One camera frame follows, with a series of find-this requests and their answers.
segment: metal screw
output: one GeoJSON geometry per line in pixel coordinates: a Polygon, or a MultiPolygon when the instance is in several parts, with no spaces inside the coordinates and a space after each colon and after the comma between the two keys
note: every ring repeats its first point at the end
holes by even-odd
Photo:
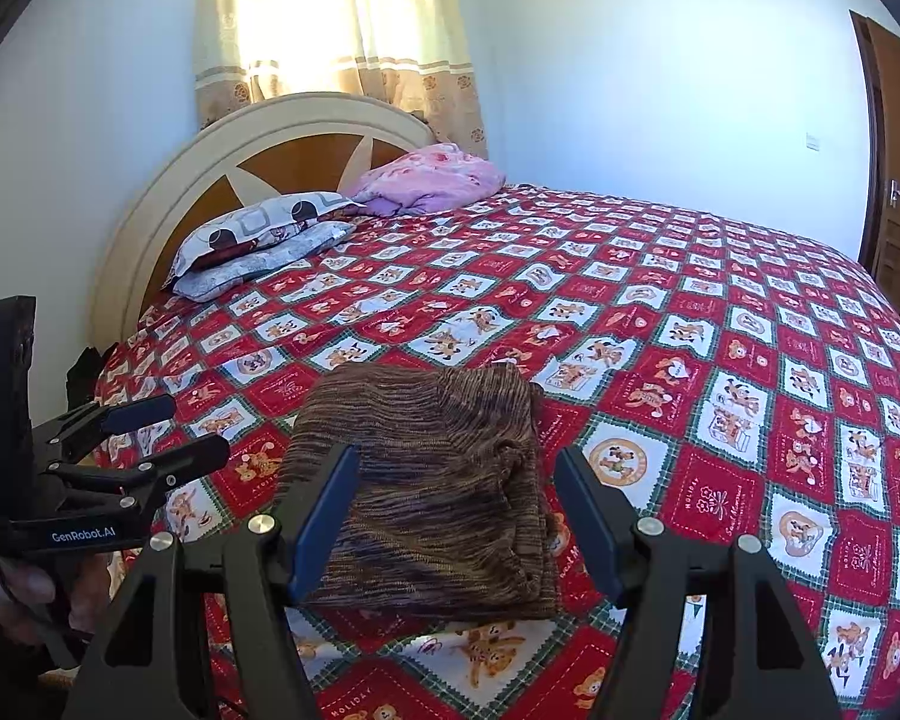
{"type": "Polygon", "coordinates": [[[163,552],[173,546],[173,534],[167,531],[160,531],[151,536],[151,549],[154,552],[163,552]]]}
{"type": "Polygon", "coordinates": [[[751,536],[749,533],[744,533],[743,536],[737,539],[737,546],[740,547],[744,552],[749,552],[751,555],[756,555],[761,549],[763,549],[763,543],[756,536],[751,536]]]}
{"type": "Polygon", "coordinates": [[[257,514],[256,517],[250,517],[250,521],[247,522],[250,533],[256,533],[258,536],[261,533],[269,533],[275,526],[276,520],[269,514],[257,514]]]}
{"type": "Polygon", "coordinates": [[[644,536],[659,536],[663,533],[663,523],[656,517],[640,517],[636,521],[636,529],[644,536]]]}

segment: door handle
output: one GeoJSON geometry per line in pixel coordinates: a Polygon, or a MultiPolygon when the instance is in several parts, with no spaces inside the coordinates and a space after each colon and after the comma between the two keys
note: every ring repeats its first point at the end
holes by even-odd
{"type": "Polygon", "coordinates": [[[900,200],[900,182],[894,178],[890,180],[890,208],[896,208],[898,200],[900,200]]]}

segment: pillowcase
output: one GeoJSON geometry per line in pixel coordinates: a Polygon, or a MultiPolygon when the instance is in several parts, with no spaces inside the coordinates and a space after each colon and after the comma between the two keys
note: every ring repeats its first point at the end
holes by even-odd
{"type": "Polygon", "coordinates": [[[197,303],[219,298],[252,276],[268,274],[341,242],[356,229],[345,221],[320,221],[275,247],[258,250],[205,271],[192,269],[173,285],[175,295],[197,303]]]}
{"type": "Polygon", "coordinates": [[[281,194],[248,205],[200,225],[190,233],[173,258],[164,287],[191,269],[205,269],[274,247],[298,235],[309,220],[353,201],[336,191],[281,194]]]}

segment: bedspread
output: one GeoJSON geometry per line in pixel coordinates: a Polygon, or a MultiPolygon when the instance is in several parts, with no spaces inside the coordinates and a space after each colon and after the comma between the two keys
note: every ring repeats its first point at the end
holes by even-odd
{"type": "MultiPolygon", "coordinates": [[[[164,524],[198,538],[265,507],[293,415],[346,361],[507,361],[543,387],[546,491],[576,443],[601,482],[679,533],[768,545],[842,705],[900,690],[900,320],[869,276],[817,242],[715,215],[504,187],[451,214],[360,220],[312,261],[211,305],[149,309],[98,384],[156,391],[175,420],[100,460],[217,432],[226,469],[178,490],[164,524]]],[[[326,717],[585,717],[623,613],[572,533],[552,544],[562,613],[481,627],[292,610],[326,717]]],[[[686,712],[706,597],[686,601],[666,714],[686,712]]],[[[236,697],[226,609],[207,602],[214,669],[236,697]]]]}

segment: human hand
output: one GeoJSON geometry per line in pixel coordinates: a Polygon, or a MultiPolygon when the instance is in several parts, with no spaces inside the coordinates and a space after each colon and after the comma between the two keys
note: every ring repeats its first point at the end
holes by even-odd
{"type": "MultiPolygon", "coordinates": [[[[91,555],[82,562],[77,581],[70,594],[70,627],[91,634],[110,601],[110,555],[91,555]]],[[[34,565],[18,560],[1,560],[7,587],[26,605],[53,602],[56,588],[50,576],[34,565]]],[[[7,598],[0,587],[0,625],[7,637],[19,644],[41,643],[40,630],[34,619],[7,598]]]]}

